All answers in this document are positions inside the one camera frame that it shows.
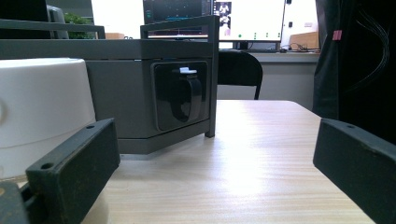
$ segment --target white container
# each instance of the white container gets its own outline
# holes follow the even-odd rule
[[[95,122],[81,59],[0,60],[0,180]]]

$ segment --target green plant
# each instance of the green plant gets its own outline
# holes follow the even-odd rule
[[[90,21],[73,13],[64,13],[64,21],[70,24],[89,24]],[[87,32],[68,32],[70,39],[94,39],[93,34]]]

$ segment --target chair backrest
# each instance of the chair backrest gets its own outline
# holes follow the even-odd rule
[[[218,85],[255,86],[254,99],[258,100],[262,87],[262,65],[247,52],[221,49]]]

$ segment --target screw hole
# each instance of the screw hole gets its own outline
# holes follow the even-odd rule
[[[53,166],[53,163],[46,163],[44,165],[41,166],[42,170],[47,170],[49,168],[51,168]]]

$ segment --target wooden table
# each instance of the wooden table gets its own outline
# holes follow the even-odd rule
[[[320,118],[287,101],[219,101],[216,137],[125,155],[119,223],[373,223],[313,165]]]

